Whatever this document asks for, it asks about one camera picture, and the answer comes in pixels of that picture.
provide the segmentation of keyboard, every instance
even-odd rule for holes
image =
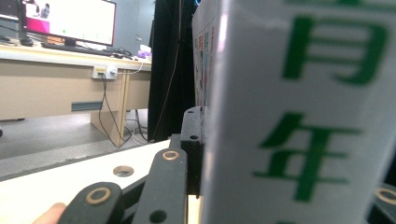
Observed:
[[[84,48],[79,48],[79,47],[56,45],[56,44],[50,44],[50,43],[41,43],[41,46],[44,49],[58,49],[58,50],[66,50],[66,51],[72,51],[72,52],[77,52],[77,53],[95,54],[95,55],[101,55],[101,56],[111,56],[112,55],[111,52],[105,52],[105,51],[97,50],[97,49],[84,49]]]

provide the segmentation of desk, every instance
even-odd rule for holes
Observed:
[[[72,103],[101,102],[104,84],[92,79],[94,66],[115,65],[106,96],[116,122],[103,105],[101,120],[111,140],[120,145],[127,109],[149,104],[150,63],[41,47],[0,45],[0,119],[91,113],[91,123],[105,133],[98,110],[72,111]]]

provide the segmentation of gray floor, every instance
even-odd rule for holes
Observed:
[[[138,113],[141,125],[147,127],[147,109]],[[127,113],[130,130],[137,127],[134,119],[134,110]],[[134,134],[122,147],[114,147],[91,125],[89,114],[2,120],[0,126],[4,132],[0,137],[0,181],[146,143],[140,134]]]

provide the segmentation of black cable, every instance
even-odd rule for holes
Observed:
[[[107,108],[108,108],[108,110],[109,110],[109,112],[110,112],[111,117],[113,118],[113,121],[114,121],[114,123],[115,123],[115,125],[116,125],[117,132],[119,133],[120,139],[123,141],[123,143],[122,143],[121,145],[117,146],[117,145],[111,140],[110,134],[108,134],[107,130],[105,129],[105,126],[104,126],[103,123],[102,123],[102,119],[101,119],[102,107],[99,109],[99,122],[100,122],[100,124],[101,124],[103,130],[105,131],[105,133],[106,133],[108,139],[109,139],[110,142],[113,144],[113,146],[114,146],[114,147],[122,147],[122,146],[125,145],[125,143],[132,137],[132,134],[130,133],[130,135],[129,135],[126,139],[124,139],[123,136],[121,135],[119,126],[118,126],[118,124],[117,124],[117,122],[116,122],[116,119],[114,118],[113,111],[111,110],[111,108],[110,108],[110,106],[109,106],[109,104],[108,104],[107,95],[106,95],[107,79],[106,79],[106,76],[105,76],[105,75],[102,75],[102,80],[103,80],[103,86],[104,86],[104,93],[103,93],[103,98],[102,98],[102,106],[103,106],[103,102],[106,100]]]
[[[126,130],[124,130],[124,134],[126,134],[126,133],[132,133],[132,131],[129,130],[129,129],[127,128],[127,126],[125,126],[125,129],[126,129]]]
[[[6,26],[4,26],[4,25],[0,25],[0,27],[2,27],[2,28],[4,28],[4,29],[7,29],[7,30],[10,30],[10,31],[12,31],[12,32],[15,32],[15,33],[17,33],[17,34],[27,36],[27,37],[29,37],[29,38],[32,38],[32,36],[34,36],[35,38],[32,38],[32,39],[33,39],[33,40],[36,40],[36,41],[43,41],[43,39],[45,39],[44,37],[41,37],[40,35],[33,35],[33,34],[27,35],[27,34],[24,33],[24,32],[21,32],[21,31],[15,30],[15,29],[8,28],[8,27],[6,27]]]
[[[147,137],[145,137],[145,136],[143,135],[142,128],[144,128],[144,129],[147,129],[147,128],[143,127],[143,126],[140,124],[139,112],[137,111],[137,109],[134,111],[134,114],[135,114],[136,121],[137,121],[137,129],[139,130],[140,135],[142,136],[143,139],[145,139],[146,142],[150,142],[150,141],[147,139]]]
[[[126,129],[126,131],[128,131],[128,133],[129,133],[130,135],[132,135],[132,132],[131,132],[131,130],[128,129],[128,127],[124,126],[124,129]]]
[[[90,46],[88,46],[86,42],[84,42],[84,41],[79,41],[79,42],[82,42],[85,46],[76,45],[76,47],[80,47],[82,49],[93,49]]]
[[[129,56],[129,57],[133,56],[131,51],[129,51],[128,49],[125,49],[123,47],[117,48],[117,53],[120,53],[120,54],[125,55],[125,56]]]
[[[126,120],[127,120],[127,121],[134,121],[135,123],[137,123],[137,120],[136,120],[136,119],[126,119]],[[140,130],[141,130],[141,131],[139,131],[139,132],[137,132],[136,129],[139,129],[139,127],[134,128],[134,132],[135,132],[135,133],[148,133],[148,131],[147,131],[148,128],[147,128],[147,127],[141,126],[141,127],[140,127]]]
[[[134,124],[137,125],[137,119],[126,119],[126,121],[129,121],[129,120],[134,121]],[[137,130],[138,130],[137,127],[133,128],[132,131],[128,130],[130,133],[132,133],[132,138],[133,138],[134,142],[135,142],[136,144],[138,144],[139,146],[147,145],[149,142],[141,142],[141,140],[139,140],[139,139],[135,136],[137,133],[141,133],[141,134],[144,133],[144,134],[147,134],[147,132],[146,132],[146,131],[139,132],[139,131],[137,131]]]

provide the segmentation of desk leg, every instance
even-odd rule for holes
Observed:
[[[120,72],[118,73],[118,75],[122,76],[122,82],[120,87],[119,106],[118,108],[111,108],[112,110],[114,110],[112,112],[114,118],[112,117],[111,113],[108,111],[108,108],[106,108],[106,105],[104,104],[103,110],[100,115],[100,119],[99,119],[99,112],[91,113],[91,124],[93,124],[104,135],[108,136],[116,146],[121,146],[124,143],[123,132],[125,126],[125,117],[126,117],[129,76],[124,75],[123,73]]]

